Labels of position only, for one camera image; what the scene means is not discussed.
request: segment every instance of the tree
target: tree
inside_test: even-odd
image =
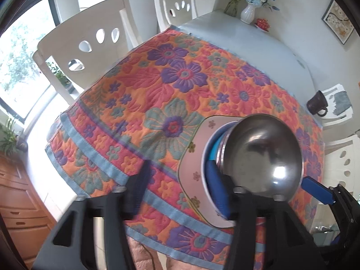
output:
[[[11,90],[17,82],[26,83],[29,79],[35,79],[41,74],[32,59],[33,50],[28,46],[28,43],[32,41],[26,25],[19,24],[12,27],[11,51],[6,59],[8,80],[1,84],[5,91]]]

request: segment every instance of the chair backrest hole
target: chair backrest hole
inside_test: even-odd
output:
[[[105,39],[105,31],[101,28],[96,32],[96,40],[98,43],[103,43]]]
[[[91,45],[89,44],[89,42],[87,40],[84,40],[79,43],[79,50],[81,50],[82,52],[85,52],[85,53],[90,53]]]
[[[70,71],[80,71],[85,69],[84,64],[82,63],[82,61],[78,60],[78,59],[72,59],[69,62],[69,70]]]
[[[116,43],[119,39],[119,36],[120,36],[120,31],[118,28],[114,28],[112,31],[111,31],[111,39],[113,40],[114,43]]]

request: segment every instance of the window frame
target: window frame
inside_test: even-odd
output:
[[[33,6],[35,6],[37,3],[41,2],[42,0],[26,0],[21,7],[19,8],[19,10],[17,11],[16,15],[14,15],[14,17],[11,19],[11,22],[8,24],[8,28],[18,19],[20,18],[21,15],[23,15],[26,11],[28,11],[30,8],[32,8]],[[56,6],[55,6],[55,1],[54,0],[48,0],[49,2],[49,7],[50,7],[50,11],[51,11],[51,15],[53,17],[54,20],[54,24],[55,27],[58,26],[60,24],[60,20],[59,20],[59,16],[56,10]],[[40,98],[43,96],[43,94],[49,89],[49,86],[46,88],[46,90],[39,96],[39,98],[37,99],[37,101],[34,103],[34,105],[32,106],[32,108],[29,110],[29,112],[27,113],[26,117],[21,117],[20,115],[18,115],[1,97],[0,97],[0,105],[2,108],[4,108],[6,110],[6,112],[10,115],[12,115],[15,119],[19,120],[21,123],[25,123],[26,118],[28,117],[28,115],[30,114],[30,112],[32,111],[32,109],[34,108],[34,106],[36,105],[36,103],[40,100]]]

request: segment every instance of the table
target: table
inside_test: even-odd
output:
[[[218,10],[193,19],[179,29],[236,54],[266,73],[304,106],[315,95],[313,79],[304,60],[255,26]]]
[[[66,183],[89,197],[124,185],[150,159],[151,180],[139,214],[126,222],[127,235],[176,260],[221,270],[233,229],[214,228],[195,213],[177,167],[186,149],[197,149],[192,136],[208,117],[253,113],[287,123],[302,148],[304,175],[321,180],[322,128],[308,111],[244,60],[169,28],[130,52],[60,115],[61,126],[46,152]],[[300,189],[291,205],[304,224],[311,224],[314,198]],[[258,266],[263,220],[257,223],[256,242]]]

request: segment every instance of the mug handle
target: mug handle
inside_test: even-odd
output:
[[[319,117],[324,117],[328,113],[328,108],[325,108],[325,112],[323,114],[317,113]]]

